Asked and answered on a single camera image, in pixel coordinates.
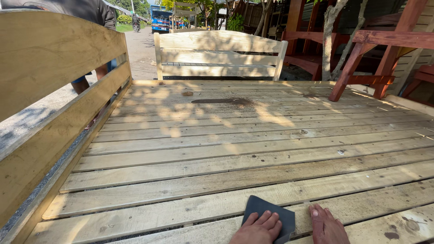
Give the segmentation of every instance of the wooden bed frame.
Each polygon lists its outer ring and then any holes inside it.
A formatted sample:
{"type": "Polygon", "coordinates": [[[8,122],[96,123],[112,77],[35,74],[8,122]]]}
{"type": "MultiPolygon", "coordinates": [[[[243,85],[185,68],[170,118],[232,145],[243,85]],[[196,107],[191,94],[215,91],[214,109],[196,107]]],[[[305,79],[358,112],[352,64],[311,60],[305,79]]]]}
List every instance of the wooden bed frame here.
{"type": "Polygon", "coordinates": [[[159,80],[163,76],[272,76],[277,81],[288,44],[228,30],[155,33],[154,40],[159,80]]]}
{"type": "Polygon", "coordinates": [[[123,33],[45,11],[0,21],[1,120],[119,64],[2,153],[2,226],[122,86],[1,244],[227,243],[250,195],[296,213],[294,244],[312,243],[314,203],[351,244],[434,237],[430,115],[349,89],[330,102],[335,82],[132,80],[123,33]]]}

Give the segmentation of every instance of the person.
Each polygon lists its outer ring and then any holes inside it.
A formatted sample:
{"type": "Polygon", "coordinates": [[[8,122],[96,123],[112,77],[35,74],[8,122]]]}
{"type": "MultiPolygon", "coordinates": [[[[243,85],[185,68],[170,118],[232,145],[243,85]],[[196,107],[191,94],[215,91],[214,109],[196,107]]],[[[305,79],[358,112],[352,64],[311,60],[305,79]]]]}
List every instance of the person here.
{"type": "MultiPolygon", "coordinates": [[[[309,212],[314,244],[350,244],[344,225],[333,217],[328,208],[315,204],[309,206],[309,212]]],[[[252,213],[229,244],[272,244],[281,229],[282,222],[277,213],[267,210],[259,219],[258,213],[252,213]]]]}
{"type": "MultiPolygon", "coordinates": [[[[115,15],[102,0],[0,0],[0,6],[2,9],[26,8],[63,13],[94,22],[111,30],[116,30],[115,15]]],[[[115,67],[116,59],[113,59],[107,64],[95,69],[96,77],[98,80],[101,79],[115,67]]],[[[77,94],[80,94],[89,88],[89,82],[85,76],[91,74],[92,72],[89,72],[71,82],[71,85],[77,94]]],[[[89,129],[95,123],[99,114],[104,111],[109,103],[110,101],[104,105],[100,113],[95,116],[85,129],[89,129]]]]}
{"type": "Polygon", "coordinates": [[[139,23],[139,21],[138,21],[138,17],[137,17],[136,14],[133,14],[133,23],[132,23],[132,25],[133,25],[133,29],[134,29],[134,25],[135,25],[135,24],[137,24],[137,26],[138,26],[138,30],[140,30],[140,23],[139,23]]]}

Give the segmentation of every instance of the hand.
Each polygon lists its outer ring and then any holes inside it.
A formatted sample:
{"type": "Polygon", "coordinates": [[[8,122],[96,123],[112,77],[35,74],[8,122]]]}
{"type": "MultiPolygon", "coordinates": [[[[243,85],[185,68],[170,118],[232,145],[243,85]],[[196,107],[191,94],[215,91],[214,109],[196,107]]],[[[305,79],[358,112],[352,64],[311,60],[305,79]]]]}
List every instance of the hand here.
{"type": "Polygon", "coordinates": [[[309,206],[314,244],[350,244],[344,225],[333,217],[328,208],[309,206]]]}
{"type": "Polygon", "coordinates": [[[282,229],[279,215],[267,210],[257,218],[258,213],[252,213],[229,244],[272,244],[282,229]]]}

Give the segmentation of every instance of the wooden bench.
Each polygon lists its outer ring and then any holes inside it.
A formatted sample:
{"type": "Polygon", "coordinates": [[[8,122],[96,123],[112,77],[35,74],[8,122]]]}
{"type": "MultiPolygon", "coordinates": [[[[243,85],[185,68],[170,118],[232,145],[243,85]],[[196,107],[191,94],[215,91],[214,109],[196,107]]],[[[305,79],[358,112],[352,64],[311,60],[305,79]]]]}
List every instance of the wooden bench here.
{"type": "Polygon", "coordinates": [[[155,33],[154,41],[159,80],[163,76],[272,76],[279,80],[288,44],[228,30],[155,33]]]}

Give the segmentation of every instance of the truck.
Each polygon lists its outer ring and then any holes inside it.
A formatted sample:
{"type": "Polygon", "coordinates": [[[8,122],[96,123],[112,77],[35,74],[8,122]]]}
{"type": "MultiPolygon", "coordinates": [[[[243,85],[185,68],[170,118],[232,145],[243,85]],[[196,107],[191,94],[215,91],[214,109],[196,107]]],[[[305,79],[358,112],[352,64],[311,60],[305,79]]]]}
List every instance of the truck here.
{"type": "Polygon", "coordinates": [[[166,7],[151,5],[151,26],[152,34],[154,32],[169,32],[171,21],[169,16],[172,15],[171,11],[166,11],[166,7]]]}

